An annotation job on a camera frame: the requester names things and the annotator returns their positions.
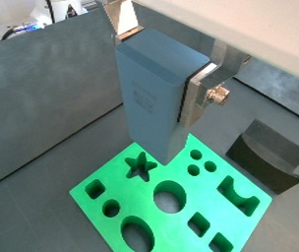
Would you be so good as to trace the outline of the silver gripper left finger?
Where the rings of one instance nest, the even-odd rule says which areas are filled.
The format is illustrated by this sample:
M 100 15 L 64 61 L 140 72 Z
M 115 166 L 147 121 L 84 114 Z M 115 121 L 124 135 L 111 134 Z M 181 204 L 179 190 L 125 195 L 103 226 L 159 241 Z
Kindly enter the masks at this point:
M 116 41 L 125 41 L 143 31 L 131 0 L 99 0 Z

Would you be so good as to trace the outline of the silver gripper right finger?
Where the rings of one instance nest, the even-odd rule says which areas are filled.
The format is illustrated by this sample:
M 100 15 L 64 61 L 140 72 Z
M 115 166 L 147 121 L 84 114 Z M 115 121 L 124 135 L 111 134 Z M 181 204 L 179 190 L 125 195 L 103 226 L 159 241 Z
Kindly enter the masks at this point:
M 187 128 L 199 119 L 204 107 L 223 105 L 230 91 L 223 87 L 248 63 L 251 56 L 219 39 L 214 40 L 210 62 L 188 78 L 179 122 Z

